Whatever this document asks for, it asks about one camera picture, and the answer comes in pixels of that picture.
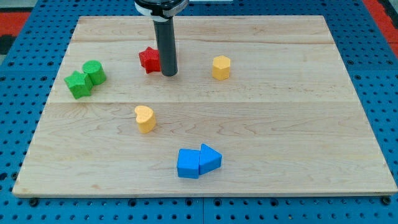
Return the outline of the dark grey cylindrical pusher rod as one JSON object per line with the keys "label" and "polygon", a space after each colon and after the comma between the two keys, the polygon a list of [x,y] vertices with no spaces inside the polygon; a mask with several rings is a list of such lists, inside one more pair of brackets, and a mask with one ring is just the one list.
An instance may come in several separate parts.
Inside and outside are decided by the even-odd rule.
{"label": "dark grey cylindrical pusher rod", "polygon": [[161,72],[172,77],[178,72],[173,18],[165,22],[154,21],[154,29]]}

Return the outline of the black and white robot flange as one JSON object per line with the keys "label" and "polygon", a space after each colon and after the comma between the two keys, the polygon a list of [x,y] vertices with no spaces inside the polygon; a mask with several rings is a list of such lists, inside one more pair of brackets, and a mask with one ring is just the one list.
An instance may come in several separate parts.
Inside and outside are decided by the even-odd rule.
{"label": "black and white robot flange", "polygon": [[134,0],[134,4],[142,15],[153,21],[165,22],[182,12],[189,0]]}

